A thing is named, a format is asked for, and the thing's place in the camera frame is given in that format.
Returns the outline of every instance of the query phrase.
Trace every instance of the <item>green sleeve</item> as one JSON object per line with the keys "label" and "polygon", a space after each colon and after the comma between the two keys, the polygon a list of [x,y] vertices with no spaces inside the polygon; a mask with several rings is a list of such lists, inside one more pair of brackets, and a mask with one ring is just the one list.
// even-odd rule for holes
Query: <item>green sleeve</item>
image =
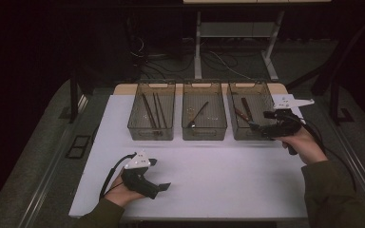
{"label": "green sleeve", "polygon": [[339,177],[331,161],[316,162],[301,171],[312,228],[365,227],[365,206],[352,186]]}
{"label": "green sleeve", "polygon": [[101,199],[90,213],[78,219],[74,228],[116,228],[124,213],[124,208],[109,201]]}

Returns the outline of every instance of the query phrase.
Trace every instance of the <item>floor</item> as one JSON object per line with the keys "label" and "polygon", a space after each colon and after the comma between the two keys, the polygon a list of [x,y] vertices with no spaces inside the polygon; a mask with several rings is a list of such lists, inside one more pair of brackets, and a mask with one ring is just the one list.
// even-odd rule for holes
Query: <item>floor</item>
{"label": "floor", "polygon": [[[181,60],[169,58],[160,49],[151,49],[147,62],[141,67],[141,78],[174,78],[181,82],[194,77],[193,41],[184,40],[186,50]],[[231,79],[267,78],[259,52],[266,40],[203,40],[202,77]],[[278,42],[272,63],[279,82],[286,85],[320,66],[332,53],[335,41]],[[321,131],[327,147],[347,161],[347,154],[356,154],[365,169],[365,114],[355,104],[352,95],[340,91],[339,107],[347,108],[355,121],[336,126],[328,117],[329,93],[314,97],[310,92],[313,80],[289,91],[298,99],[313,98],[316,104],[301,108],[305,119],[311,120]],[[69,84],[66,82],[53,96],[46,113],[36,127],[21,158],[0,193],[0,228],[5,227],[71,227],[76,218],[67,213],[72,204],[79,179],[94,143],[94,136],[106,108],[113,87],[98,87],[92,95],[82,96],[80,114],[69,123]],[[67,159],[75,137],[89,136],[84,156],[80,160]],[[350,176],[337,158],[339,170],[349,181]],[[363,176],[355,175],[357,193],[365,202]],[[267,223],[223,223],[223,227],[309,227],[307,220],[285,220]],[[124,227],[176,227],[172,223],[136,222]],[[210,223],[192,223],[185,227],[215,227]]]}

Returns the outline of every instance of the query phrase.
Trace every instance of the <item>human hand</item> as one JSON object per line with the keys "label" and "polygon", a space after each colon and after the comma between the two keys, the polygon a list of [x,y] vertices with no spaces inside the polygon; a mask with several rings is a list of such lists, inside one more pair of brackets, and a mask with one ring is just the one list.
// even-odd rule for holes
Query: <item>human hand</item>
{"label": "human hand", "polygon": [[144,198],[144,195],[135,191],[129,190],[121,178],[124,169],[118,174],[117,178],[112,182],[110,190],[105,194],[105,199],[114,202],[115,204],[125,207],[133,200]]}
{"label": "human hand", "polygon": [[278,137],[275,140],[282,141],[283,148],[287,148],[288,144],[292,145],[305,164],[328,160],[313,136],[304,127],[293,136]]}

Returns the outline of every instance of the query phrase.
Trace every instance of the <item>dark background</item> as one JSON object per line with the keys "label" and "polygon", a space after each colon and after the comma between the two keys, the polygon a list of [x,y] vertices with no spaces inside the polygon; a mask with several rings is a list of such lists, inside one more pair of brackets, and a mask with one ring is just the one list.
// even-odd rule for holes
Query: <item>dark background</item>
{"label": "dark background", "polygon": [[[365,22],[365,1],[334,3],[340,6],[287,10],[280,41],[351,37]],[[75,11],[56,9],[55,4],[0,1],[0,189],[49,100],[72,72],[78,75],[79,86],[85,93],[91,93],[97,86],[133,82],[137,68],[132,65],[129,54],[131,35],[143,36],[151,45],[163,48],[176,58],[180,53],[176,44],[182,37],[193,36],[193,29],[188,26],[195,22],[196,14],[192,11],[161,10],[156,12],[157,16],[153,12],[136,16],[125,9]],[[215,15],[221,20],[232,19],[208,13],[210,20]],[[133,27],[124,23],[130,16],[134,19]],[[233,19],[239,20],[240,14]],[[346,75],[344,86],[365,109],[365,34],[347,58],[340,75]]]}

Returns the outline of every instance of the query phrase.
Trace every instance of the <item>white table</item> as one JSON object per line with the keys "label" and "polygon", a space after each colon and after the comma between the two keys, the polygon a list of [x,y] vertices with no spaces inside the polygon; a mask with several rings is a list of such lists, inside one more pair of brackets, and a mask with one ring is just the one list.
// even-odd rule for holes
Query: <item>white table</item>
{"label": "white table", "polygon": [[[110,168],[121,157],[142,149],[149,158],[158,160],[145,177],[155,184],[171,182],[171,185],[155,199],[139,199],[129,204],[123,219],[282,220],[307,217],[300,158],[290,156],[280,142],[235,141],[226,98],[228,127],[224,141],[183,140],[183,97],[178,86],[174,140],[134,142],[126,127],[134,99],[130,88],[134,87],[121,85],[118,92],[116,89],[119,95],[108,100],[69,212],[71,217],[90,212],[98,202]],[[270,87],[271,93],[285,91],[281,85],[276,88],[279,89]]]}

